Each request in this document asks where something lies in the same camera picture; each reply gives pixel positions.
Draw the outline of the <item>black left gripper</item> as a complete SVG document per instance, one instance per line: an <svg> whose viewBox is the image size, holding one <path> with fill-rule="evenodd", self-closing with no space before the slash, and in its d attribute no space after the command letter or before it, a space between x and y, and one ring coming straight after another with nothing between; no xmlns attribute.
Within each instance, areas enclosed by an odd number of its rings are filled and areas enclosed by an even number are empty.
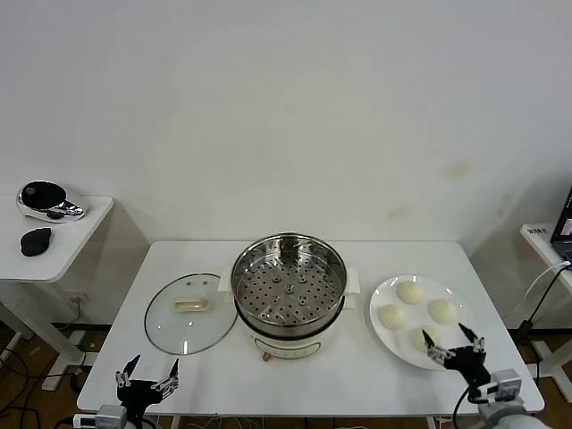
<svg viewBox="0 0 572 429"><path fill-rule="evenodd" d="M179 359L177 358L170 373L160 382L130 380L140 355L129 361L122 371L115 372L117 399L127 410L128 418L142 418L149 406L159 404L179 387Z"/></svg>

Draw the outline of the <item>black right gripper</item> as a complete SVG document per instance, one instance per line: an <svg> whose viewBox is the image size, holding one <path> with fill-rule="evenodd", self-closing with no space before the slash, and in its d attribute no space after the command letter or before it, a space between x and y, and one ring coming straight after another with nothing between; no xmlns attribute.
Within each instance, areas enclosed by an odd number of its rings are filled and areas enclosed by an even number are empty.
<svg viewBox="0 0 572 429"><path fill-rule="evenodd" d="M427 356L432 361L444 361L444 367L459 372L467 384L489 383L490 373L484 366L484 337L479 337L463 324L459 328L473 346L444 349L436 345L429 333L423 330Z"/></svg>

